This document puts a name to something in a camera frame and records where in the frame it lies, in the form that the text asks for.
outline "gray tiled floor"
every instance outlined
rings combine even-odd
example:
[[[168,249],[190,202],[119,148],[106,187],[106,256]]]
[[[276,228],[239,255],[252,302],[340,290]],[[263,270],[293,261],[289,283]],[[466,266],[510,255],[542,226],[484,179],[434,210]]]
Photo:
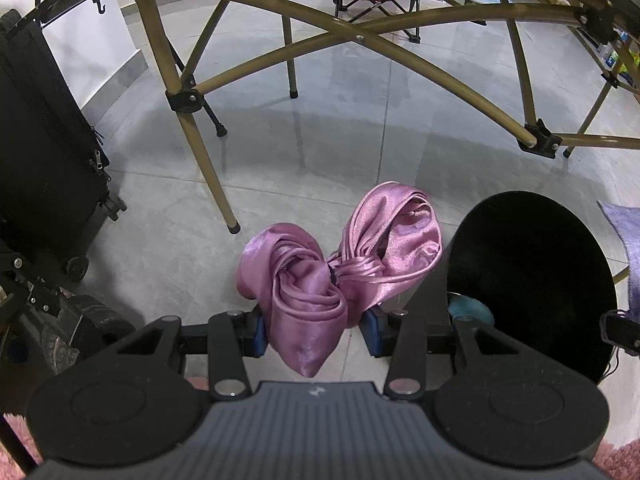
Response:
[[[327,10],[329,0],[300,0]],[[187,56],[215,0],[163,6],[169,38]],[[270,68],[210,94],[229,130],[220,140],[203,111],[196,114],[207,148],[242,224],[230,236],[203,184],[190,149],[169,110],[139,17],[130,31],[152,67],[105,115],[113,186],[129,210],[108,223],[91,248],[84,287],[146,321],[179,314],[204,322],[251,303],[236,292],[234,273],[247,241],[273,222],[295,222],[328,253],[353,206],[377,182],[415,184],[432,199],[449,239],[483,198],[508,189],[546,194],[574,211],[594,233],[613,270],[625,251],[596,200],[640,206],[640,153],[576,150],[570,160],[521,152],[497,125],[448,92],[356,44],[297,60],[300,98],[288,97],[286,70]],[[602,86],[588,55],[566,28],[520,26],[537,112],[551,130],[574,132]],[[314,28],[294,22],[297,40]],[[522,120],[518,80],[503,23],[439,25],[422,30],[422,44],[388,35],[405,48],[462,79]],[[282,45],[280,19],[232,4],[208,46],[199,80]],[[636,136],[638,103],[614,91],[593,132]],[[561,240],[553,248],[561,250]],[[624,285],[618,286],[625,308]],[[408,295],[392,301],[402,305]],[[386,362],[366,352],[358,330],[347,331],[316,380],[374,380]],[[252,382],[300,380],[274,354],[247,363]],[[191,374],[204,363],[189,363]],[[616,444],[640,436],[640,410],[632,410],[640,384],[637,360],[622,357],[605,381],[612,404],[609,436]]]

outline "teal object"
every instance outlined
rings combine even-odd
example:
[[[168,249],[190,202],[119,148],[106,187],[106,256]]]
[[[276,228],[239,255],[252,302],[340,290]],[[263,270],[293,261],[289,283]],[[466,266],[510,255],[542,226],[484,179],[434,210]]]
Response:
[[[495,324],[494,314],[484,303],[467,296],[455,295],[449,301],[449,315],[455,319],[457,317],[469,316],[493,326]]]

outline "metal screw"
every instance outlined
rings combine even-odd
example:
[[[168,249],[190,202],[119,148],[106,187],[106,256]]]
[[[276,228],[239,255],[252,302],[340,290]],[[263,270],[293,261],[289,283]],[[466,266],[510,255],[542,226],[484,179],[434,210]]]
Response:
[[[224,379],[218,381],[213,390],[223,397],[235,397],[242,394],[246,390],[246,385],[237,379]]]
[[[398,395],[413,395],[420,391],[420,383],[415,379],[394,379],[389,383],[391,391]]]

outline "black plastic joint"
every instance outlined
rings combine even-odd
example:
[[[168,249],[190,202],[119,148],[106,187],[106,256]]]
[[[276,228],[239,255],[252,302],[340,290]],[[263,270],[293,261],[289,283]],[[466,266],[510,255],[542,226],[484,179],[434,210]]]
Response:
[[[576,11],[575,17],[582,24],[582,28],[600,43],[607,44],[618,37],[613,30],[614,11],[611,6],[606,6],[602,10],[593,7],[580,9]]]
[[[562,142],[562,139],[552,134],[543,123],[542,119],[538,119],[536,124],[525,124],[525,129],[536,137],[536,145],[529,148],[522,142],[518,141],[518,145],[523,152],[533,153],[534,155],[546,156],[546,158],[556,158],[556,151]]]
[[[204,105],[204,96],[193,88],[180,90],[175,94],[167,92],[166,100],[169,101],[171,110],[180,114],[193,114]]]
[[[600,74],[600,75],[602,76],[604,81],[606,81],[611,86],[613,86],[613,88],[618,88],[620,81],[617,76],[613,75],[613,72],[611,72],[611,70],[609,71],[608,75],[604,75],[604,74]]]
[[[627,354],[640,356],[640,324],[617,311],[600,317],[600,335],[605,343],[622,348]]]

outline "pink rug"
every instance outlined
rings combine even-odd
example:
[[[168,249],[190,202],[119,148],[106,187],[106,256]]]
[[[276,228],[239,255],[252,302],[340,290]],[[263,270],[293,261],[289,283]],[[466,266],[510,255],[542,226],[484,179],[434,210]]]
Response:
[[[33,437],[27,428],[27,423],[19,415],[5,415],[6,421],[11,426],[12,430],[14,430],[15,434],[20,438],[21,442],[24,444],[24,447],[27,448],[31,456],[35,459],[35,461],[40,464],[42,463],[42,458],[38,453],[38,449],[36,448],[36,444],[33,441]],[[14,459],[9,456],[6,452],[6,449],[2,444],[0,444],[0,480],[21,480],[24,478],[24,473],[22,469],[20,469],[17,463],[14,462]]]
[[[614,480],[640,479],[640,440],[614,449],[613,444],[600,444],[593,463]]]

